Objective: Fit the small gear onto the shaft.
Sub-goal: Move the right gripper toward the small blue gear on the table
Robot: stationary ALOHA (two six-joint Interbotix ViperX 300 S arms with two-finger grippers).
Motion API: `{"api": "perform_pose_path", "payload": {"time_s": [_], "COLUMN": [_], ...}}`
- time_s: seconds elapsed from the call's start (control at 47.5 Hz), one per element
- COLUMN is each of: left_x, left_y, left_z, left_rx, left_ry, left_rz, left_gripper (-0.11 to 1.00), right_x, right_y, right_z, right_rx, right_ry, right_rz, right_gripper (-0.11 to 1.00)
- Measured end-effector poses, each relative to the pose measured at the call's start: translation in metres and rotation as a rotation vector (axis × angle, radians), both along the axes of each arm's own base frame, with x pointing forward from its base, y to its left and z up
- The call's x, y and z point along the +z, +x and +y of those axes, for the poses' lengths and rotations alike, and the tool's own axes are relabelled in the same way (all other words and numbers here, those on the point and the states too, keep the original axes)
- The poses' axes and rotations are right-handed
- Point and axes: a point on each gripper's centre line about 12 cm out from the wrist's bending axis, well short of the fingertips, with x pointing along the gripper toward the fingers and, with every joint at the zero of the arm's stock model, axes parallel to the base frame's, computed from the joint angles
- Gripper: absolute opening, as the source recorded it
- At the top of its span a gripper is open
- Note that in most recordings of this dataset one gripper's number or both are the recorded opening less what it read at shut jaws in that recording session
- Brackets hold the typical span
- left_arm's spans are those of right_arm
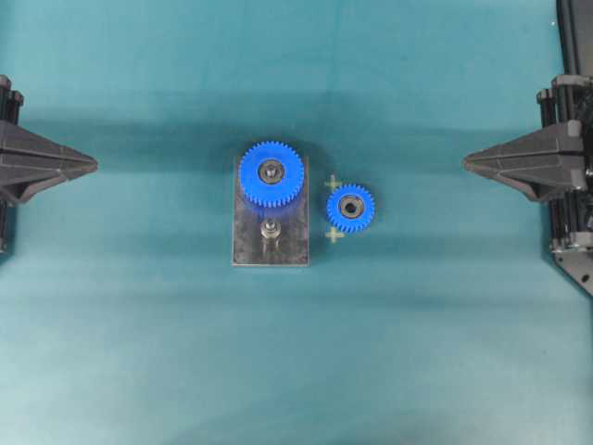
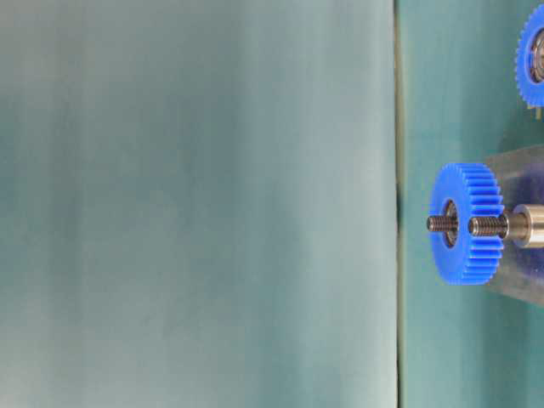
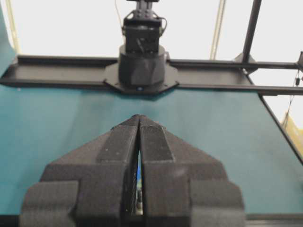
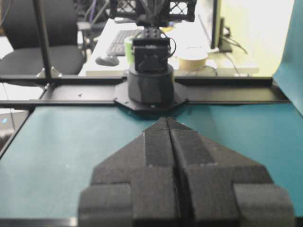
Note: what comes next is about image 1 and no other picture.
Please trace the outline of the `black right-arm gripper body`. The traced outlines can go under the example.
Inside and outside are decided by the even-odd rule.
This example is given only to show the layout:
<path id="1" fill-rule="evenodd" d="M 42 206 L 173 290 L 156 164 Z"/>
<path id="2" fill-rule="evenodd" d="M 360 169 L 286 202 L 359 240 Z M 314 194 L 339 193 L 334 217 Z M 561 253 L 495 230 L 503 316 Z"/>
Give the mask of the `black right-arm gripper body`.
<path id="1" fill-rule="evenodd" d="M 549 89 L 537 94 L 544 127 L 570 120 L 580 121 L 584 139 L 587 189 L 570 191 L 548 203 L 550 250 L 592 249 L 592 78 L 559 75 Z"/>

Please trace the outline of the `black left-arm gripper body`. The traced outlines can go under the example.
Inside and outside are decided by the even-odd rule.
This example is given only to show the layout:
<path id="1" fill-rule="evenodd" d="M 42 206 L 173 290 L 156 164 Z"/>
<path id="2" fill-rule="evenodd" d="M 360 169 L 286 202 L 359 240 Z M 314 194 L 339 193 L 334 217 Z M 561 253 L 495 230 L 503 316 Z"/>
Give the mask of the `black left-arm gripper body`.
<path id="1" fill-rule="evenodd" d="M 19 124 L 20 108 L 24 104 L 24 96 L 17 90 L 12 89 L 12 82 L 5 75 L 1 75 L 1 121 L 12 124 Z M 7 250 L 9 232 L 9 210 L 10 204 L 1 197 L 1 252 Z"/>

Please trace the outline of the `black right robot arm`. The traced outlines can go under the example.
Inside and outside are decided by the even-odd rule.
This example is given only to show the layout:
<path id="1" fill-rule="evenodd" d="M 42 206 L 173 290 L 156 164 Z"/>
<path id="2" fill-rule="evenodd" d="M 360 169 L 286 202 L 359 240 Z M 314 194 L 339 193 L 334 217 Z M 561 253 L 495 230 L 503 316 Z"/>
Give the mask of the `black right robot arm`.
<path id="1" fill-rule="evenodd" d="M 556 4 L 564 72 L 540 90 L 541 129 L 472 153 L 463 167 L 549 209 L 554 253 L 592 249 L 592 4 Z"/>

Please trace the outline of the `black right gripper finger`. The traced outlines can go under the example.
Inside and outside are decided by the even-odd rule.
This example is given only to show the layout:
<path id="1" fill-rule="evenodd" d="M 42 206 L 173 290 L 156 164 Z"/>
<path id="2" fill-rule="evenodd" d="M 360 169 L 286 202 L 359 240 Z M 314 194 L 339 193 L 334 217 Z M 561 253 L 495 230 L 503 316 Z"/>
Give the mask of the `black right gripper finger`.
<path id="1" fill-rule="evenodd" d="M 463 166 L 476 168 L 486 161 L 582 153 L 583 123 L 578 120 L 569 120 L 472 153 L 464 158 Z"/>
<path id="2" fill-rule="evenodd" d="M 466 159 L 463 167 L 468 172 L 509 186 L 534 202 L 548 202 L 569 192 L 585 190 L 585 171 L 582 167 L 546 162 L 526 166 L 518 159 L 511 160 L 511 163 L 505 163 L 502 159 Z"/>

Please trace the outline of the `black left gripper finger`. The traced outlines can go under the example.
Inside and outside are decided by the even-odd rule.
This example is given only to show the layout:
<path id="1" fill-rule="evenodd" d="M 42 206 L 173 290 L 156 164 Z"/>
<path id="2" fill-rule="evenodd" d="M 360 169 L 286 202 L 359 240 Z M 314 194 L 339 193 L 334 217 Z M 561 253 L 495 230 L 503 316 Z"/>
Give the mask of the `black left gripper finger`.
<path id="1" fill-rule="evenodd" d="M 98 165 L 83 163 L 58 169 L 39 170 L 25 167 L 1 168 L 1 198 L 11 205 L 28 202 L 36 194 L 96 172 Z"/>
<path id="2" fill-rule="evenodd" d="M 16 124 L 1 121 L 1 151 L 36 158 L 72 160 L 87 164 L 97 161 L 71 147 L 57 144 Z"/>

